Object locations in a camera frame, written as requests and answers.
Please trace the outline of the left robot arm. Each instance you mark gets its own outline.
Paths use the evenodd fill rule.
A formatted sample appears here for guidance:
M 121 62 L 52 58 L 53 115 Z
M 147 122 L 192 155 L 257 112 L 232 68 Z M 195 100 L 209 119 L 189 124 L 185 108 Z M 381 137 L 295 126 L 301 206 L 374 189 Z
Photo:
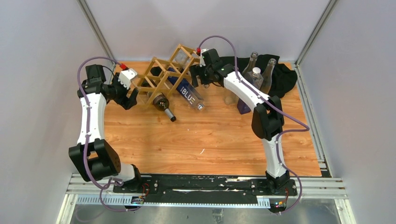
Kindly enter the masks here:
M 69 148 L 69 158 L 86 182 L 98 182 L 113 178 L 118 186 L 125 186 L 130 192 L 137 193 L 143 187 L 138 168 L 133 164 L 120 161 L 119 155 L 106 141 L 104 115 L 107 104 L 114 101 L 125 110 L 137 104 L 137 89 L 129 95 L 132 81 L 138 73 L 121 64 L 121 72 L 106 84 L 104 67 L 99 64 L 85 68 L 87 78 L 78 90 L 82 106 L 82 124 L 77 144 Z

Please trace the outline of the clear bottle black gold label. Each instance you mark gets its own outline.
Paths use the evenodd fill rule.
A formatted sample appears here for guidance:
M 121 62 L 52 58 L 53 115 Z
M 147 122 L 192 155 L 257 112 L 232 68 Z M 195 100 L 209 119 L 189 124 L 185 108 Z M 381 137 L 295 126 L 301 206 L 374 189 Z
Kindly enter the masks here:
M 252 69 L 255 67 L 257 58 L 258 58 L 259 54 L 257 52 L 252 52 L 249 58 L 249 62 L 247 64 L 247 66 L 245 67 L 245 69 L 242 72 L 242 76 L 244 78 L 246 78 L 248 76 L 248 73 L 252 71 Z

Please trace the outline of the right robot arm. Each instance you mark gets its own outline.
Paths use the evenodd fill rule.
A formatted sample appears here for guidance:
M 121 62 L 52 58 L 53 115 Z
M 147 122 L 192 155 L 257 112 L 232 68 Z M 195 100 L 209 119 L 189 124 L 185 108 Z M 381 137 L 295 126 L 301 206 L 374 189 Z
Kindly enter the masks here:
M 193 85 L 218 84 L 238 96 L 253 113 L 251 127 L 261 139 L 267 161 L 266 185 L 269 193 L 278 195 L 284 191 L 290 179 L 285 168 L 281 132 L 284 117 L 281 100 L 269 97 L 250 84 L 235 66 L 221 60 L 215 49 L 197 48 L 199 64 L 190 67 Z

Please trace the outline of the clear bottle pale label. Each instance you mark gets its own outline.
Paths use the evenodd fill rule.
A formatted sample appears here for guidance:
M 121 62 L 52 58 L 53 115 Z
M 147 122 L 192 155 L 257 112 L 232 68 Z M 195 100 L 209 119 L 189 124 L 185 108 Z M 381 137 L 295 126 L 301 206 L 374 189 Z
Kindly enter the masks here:
M 265 71 L 262 73 L 262 84 L 260 87 L 260 91 L 268 94 L 272 85 L 272 74 L 273 74 L 273 70 L 275 68 L 277 61 L 274 58 L 269 59 L 267 67 L 265 69 Z

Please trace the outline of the small clear bottle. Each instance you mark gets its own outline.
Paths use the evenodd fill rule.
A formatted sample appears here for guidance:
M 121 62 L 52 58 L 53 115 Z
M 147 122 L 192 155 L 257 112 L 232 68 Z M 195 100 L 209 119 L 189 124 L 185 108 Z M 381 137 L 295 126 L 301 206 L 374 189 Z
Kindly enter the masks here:
M 238 97 L 232 92 L 226 92 L 224 96 L 224 103 L 226 105 L 235 104 L 238 101 Z

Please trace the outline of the wooden wine rack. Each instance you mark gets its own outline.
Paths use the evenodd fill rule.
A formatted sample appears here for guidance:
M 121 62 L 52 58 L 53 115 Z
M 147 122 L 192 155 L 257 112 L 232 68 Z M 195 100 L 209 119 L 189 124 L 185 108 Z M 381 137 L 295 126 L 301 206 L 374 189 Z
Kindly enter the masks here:
M 138 81 L 134 82 L 134 85 L 138 89 L 139 95 L 142 96 L 142 107 L 151 106 L 154 97 L 159 93 L 163 93 L 167 98 L 170 97 L 182 79 L 187 78 L 187 71 L 181 72 L 180 64 L 173 62 L 177 50 L 180 48 L 186 48 L 188 52 L 194 51 L 198 56 L 196 49 L 179 44 L 168 60 L 153 57 L 145 71 L 138 74 Z

